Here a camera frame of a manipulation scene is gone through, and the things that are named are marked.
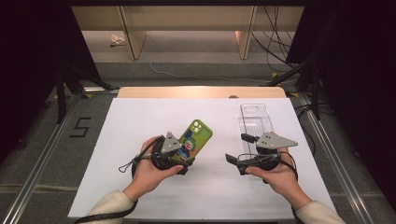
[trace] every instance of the wooden edge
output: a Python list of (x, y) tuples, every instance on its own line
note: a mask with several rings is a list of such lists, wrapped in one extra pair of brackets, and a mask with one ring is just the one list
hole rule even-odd
[(286, 98), (280, 87), (122, 87), (118, 98)]

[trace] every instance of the sleeve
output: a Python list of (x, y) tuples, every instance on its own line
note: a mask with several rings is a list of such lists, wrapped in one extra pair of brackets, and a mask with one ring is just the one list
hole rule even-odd
[[(121, 191), (114, 190), (103, 197), (91, 210), (87, 216), (103, 214), (103, 213), (114, 213), (122, 212), (130, 209), (134, 203)], [(90, 224), (121, 224), (123, 218), (113, 218), (106, 220), (98, 220), (89, 222)]]
[(305, 224), (345, 223), (331, 208), (323, 203), (312, 201), (296, 211), (297, 217)]

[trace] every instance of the gray floor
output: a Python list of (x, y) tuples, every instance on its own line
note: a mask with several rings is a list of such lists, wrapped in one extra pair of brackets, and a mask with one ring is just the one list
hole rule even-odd
[[(250, 45), (248, 59), (240, 60), (233, 32), (150, 32), (144, 51), (136, 61), (130, 60), (127, 48), (109, 46), (112, 34), (123, 37), (122, 32), (84, 33), (102, 79), (114, 86), (258, 86), (270, 81), (275, 72), (268, 62), (275, 69), (290, 69), (273, 57), (267, 61), (266, 53), (254, 40)], [(256, 36), (265, 46), (268, 45), (264, 35)], [(285, 42), (290, 42), (287, 35), (282, 34), (282, 38)], [(273, 44), (271, 50), (282, 56), (279, 45)], [(93, 86), (88, 81), (83, 84)], [(292, 84), (293, 78), (281, 87), (293, 91)], [(57, 104), (54, 95), (55, 92), (48, 98), (48, 107), (42, 109), (30, 132), (24, 137), (27, 147), (16, 148), (0, 165), (1, 220), (5, 218), (8, 208), (34, 169), (35, 162), (55, 129)], [(116, 96), (114, 93), (95, 93), (77, 100), (19, 223), (73, 223), (73, 220), (67, 218), (68, 210), (84, 176), (111, 100)], [(301, 105), (300, 97), (290, 97), (290, 100), (295, 107)], [(361, 160), (352, 155), (353, 146), (331, 109), (324, 106), (320, 115), (326, 133), (367, 205), (374, 223), (396, 223), (395, 212)], [(91, 118), (81, 123), (90, 129), (85, 137), (71, 138), (73, 134), (81, 134), (81, 130), (74, 129), (79, 118)], [(346, 223), (359, 223), (306, 115), (301, 117), (301, 123), (314, 138), (314, 158), (339, 215)], [(307, 141), (313, 149), (308, 136)]]

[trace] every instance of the hand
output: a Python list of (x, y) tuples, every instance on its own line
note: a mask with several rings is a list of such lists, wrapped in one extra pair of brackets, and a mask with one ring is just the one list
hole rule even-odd
[[(289, 152), (286, 147), (280, 148), (279, 151)], [(280, 155), (282, 161), (292, 165), (291, 157), (288, 154), (281, 153)], [(312, 201), (301, 189), (294, 172), (282, 163), (271, 171), (264, 171), (259, 167), (248, 167), (246, 172), (264, 179), (276, 193), (285, 197), (296, 210)]]
[[(143, 151), (156, 137), (152, 137), (147, 140), (140, 151)], [(137, 164), (136, 172), (134, 174), (134, 180), (131, 184), (123, 191), (123, 193), (135, 202), (142, 195), (155, 190), (165, 178), (177, 174), (181, 169), (182, 165), (177, 165), (169, 168), (168, 170), (159, 170), (153, 164), (151, 160), (142, 160)]]

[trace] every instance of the phone case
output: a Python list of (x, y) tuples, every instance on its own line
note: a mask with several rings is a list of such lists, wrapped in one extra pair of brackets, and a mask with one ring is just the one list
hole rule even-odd
[(177, 151), (172, 159), (184, 162), (193, 160), (212, 135), (212, 130), (201, 120), (193, 120), (186, 132), (178, 139), (183, 147)]

